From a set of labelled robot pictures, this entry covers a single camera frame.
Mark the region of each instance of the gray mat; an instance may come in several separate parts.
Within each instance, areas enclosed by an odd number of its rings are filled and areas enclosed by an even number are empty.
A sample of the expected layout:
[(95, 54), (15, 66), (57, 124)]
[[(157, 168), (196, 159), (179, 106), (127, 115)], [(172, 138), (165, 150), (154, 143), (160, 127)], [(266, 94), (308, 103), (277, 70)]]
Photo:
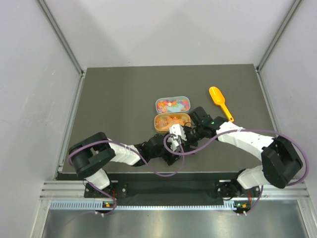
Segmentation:
[[(208, 92), (218, 87), (234, 123), (245, 128), (273, 129), (262, 90), (251, 64), (89, 68), (84, 81), (69, 145), (99, 131), (124, 144), (138, 144), (156, 134), (158, 98), (186, 96), (191, 108), (202, 106), (211, 117), (224, 116)], [(159, 172), (175, 171), (162, 159), (150, 164)], [(184, 172), (223, 172), (251, 168), (260, 162), (248, 153), (216, 141), (201, 153), (186, 157)], [(147, 172), (110, 162), (107, 172)], [(74, 172), (67, 164), (63, 172)]]

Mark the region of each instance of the scoop handle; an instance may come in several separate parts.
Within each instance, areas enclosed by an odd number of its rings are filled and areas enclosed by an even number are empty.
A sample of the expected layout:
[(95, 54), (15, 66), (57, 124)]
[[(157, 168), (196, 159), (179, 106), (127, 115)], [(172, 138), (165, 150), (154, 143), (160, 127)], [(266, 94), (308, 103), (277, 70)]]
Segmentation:
[(227, 119), (228, 119), (229, 121), (233, 122), (234, 119), (233, 119), (233, 117), (232, 117), (230, 111), (228, 110), (227, 106), (225, 105), (225, 103), (224, 103), (224, 104), (221, 104), (220, 107), (221, 107), (221, 109), (223, 110), (223, 112), (225, 113), (225, 115), (227, 116)]

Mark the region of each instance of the yellow scoop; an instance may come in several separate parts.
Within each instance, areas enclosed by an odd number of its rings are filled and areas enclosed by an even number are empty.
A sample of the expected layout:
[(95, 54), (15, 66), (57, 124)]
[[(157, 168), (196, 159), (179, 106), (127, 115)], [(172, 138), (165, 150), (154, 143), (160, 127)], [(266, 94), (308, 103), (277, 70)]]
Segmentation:
[(224, 96), (223, 94), (220, 92), (220, 90), (217, 87), (211, 87), (209, 89), (209, 93), (210, 96), (213, 100), (213, 102), (217, 105), (220, 106), (221, 109), (223, 110), (223, 112), (226, 114), (227, 118), (229, 121), (234, 121), (230, 111), (228, 110), (228, 108), (226, 107), (224, 101)]

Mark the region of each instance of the white backdrop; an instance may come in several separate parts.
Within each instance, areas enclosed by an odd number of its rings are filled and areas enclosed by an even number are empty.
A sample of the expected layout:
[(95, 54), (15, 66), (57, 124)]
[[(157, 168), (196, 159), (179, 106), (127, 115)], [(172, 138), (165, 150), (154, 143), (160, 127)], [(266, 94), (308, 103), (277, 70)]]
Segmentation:
[(311, 164), (306, 180), (317, 209), (317, 1), (304, 0), (262, 74), (282, 132), (303, 146)]
[(257, 65), (293, 0), (46, 0), (83, 68)]
[(79, 74), (35, 0), (0, 1), (0, 237), (29, 237)]

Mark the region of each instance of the plastic container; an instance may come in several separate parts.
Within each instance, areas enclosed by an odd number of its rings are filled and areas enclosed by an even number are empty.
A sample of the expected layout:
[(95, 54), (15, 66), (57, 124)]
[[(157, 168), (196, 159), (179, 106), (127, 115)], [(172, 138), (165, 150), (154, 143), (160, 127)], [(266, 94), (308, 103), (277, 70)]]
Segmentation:
[(187, 97), (160, 98), (155, 103), (157, 113), (188, 113), (190, 102)]
[(154, 127), (158, 133), (167, 133), (172, 125), (181, 124), (190, 126), (190, 117), (186, 113), (158, 114), (154, 119)]

